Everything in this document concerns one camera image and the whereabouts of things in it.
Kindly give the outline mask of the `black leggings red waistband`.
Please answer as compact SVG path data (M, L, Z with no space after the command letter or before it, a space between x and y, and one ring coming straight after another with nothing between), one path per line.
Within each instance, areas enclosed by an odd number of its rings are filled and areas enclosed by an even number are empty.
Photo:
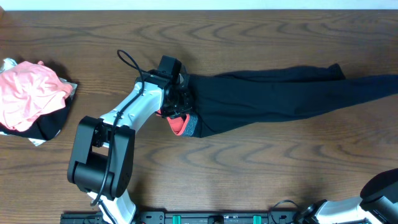
M312 118L397 93L397 75L347 79L341 68L298 66L191 74L191 112L168 117L177 136L205 138L252 123Z

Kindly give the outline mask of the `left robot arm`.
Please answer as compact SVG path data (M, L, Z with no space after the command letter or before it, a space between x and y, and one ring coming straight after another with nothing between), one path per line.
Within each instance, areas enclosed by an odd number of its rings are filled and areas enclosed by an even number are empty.
M136 206L127 186L132 176L135 136L154 113L178 118L193 108L182 63L164 55L158 68L139 71L133 91L100 118L85 116L78 124L67 179L98 205L106 223L134 223Z

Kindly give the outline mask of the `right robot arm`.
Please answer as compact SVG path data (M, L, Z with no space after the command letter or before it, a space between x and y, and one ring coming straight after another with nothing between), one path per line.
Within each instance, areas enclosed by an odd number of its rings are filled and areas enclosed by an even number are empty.
M314 203L298 213L294 223L397 224L397 169L374 176L358 197Z

